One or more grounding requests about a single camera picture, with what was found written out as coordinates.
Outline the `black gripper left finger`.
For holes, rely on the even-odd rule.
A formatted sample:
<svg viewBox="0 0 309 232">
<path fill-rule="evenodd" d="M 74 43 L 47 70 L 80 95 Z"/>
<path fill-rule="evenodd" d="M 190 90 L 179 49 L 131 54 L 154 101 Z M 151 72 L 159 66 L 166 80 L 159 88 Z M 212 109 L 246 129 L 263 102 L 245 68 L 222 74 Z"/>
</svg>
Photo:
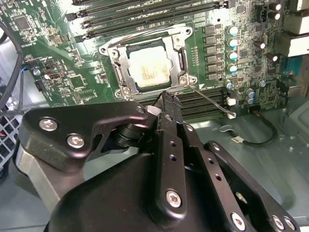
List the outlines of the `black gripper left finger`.
<svg viewBox="0 0 309 232">
<path fill-rule="evenodd" d="M 181 103 L 41 108 L 19 130 L 18 169 L 50 225 L 178 225 L 188 211 Z"/>
</svg>

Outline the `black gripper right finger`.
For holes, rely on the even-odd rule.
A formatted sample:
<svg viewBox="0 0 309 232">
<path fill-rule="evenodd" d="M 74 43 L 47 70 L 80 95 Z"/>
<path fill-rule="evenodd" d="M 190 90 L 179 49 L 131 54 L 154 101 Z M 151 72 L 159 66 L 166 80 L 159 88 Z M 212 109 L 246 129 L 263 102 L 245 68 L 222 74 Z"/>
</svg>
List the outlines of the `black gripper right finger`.
<svg viewBox="0 0 309 232">
<path fill-rule="evenodd" d="M 203 144 L 185 123 L 181 103 L 173 97 L 173 112 L 189 159 L 202 179 L 207 211 L 217 232 L 298 232 L 297 222 L 218 143 Z"/>
</svg>

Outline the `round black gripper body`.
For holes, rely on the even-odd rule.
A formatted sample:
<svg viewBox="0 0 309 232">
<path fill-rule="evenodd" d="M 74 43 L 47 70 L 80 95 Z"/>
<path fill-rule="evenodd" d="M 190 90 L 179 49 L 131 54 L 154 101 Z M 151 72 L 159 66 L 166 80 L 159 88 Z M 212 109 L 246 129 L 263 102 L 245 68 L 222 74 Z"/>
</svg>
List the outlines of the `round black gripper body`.
<svg viewBox="0 0 309 232">
<path fill-rule="evenodd" d="M 55 208 L 50 232 L 215 232 L 206 188 L 194 162 L 137 154 L 68 192 Z"/>
</svg>

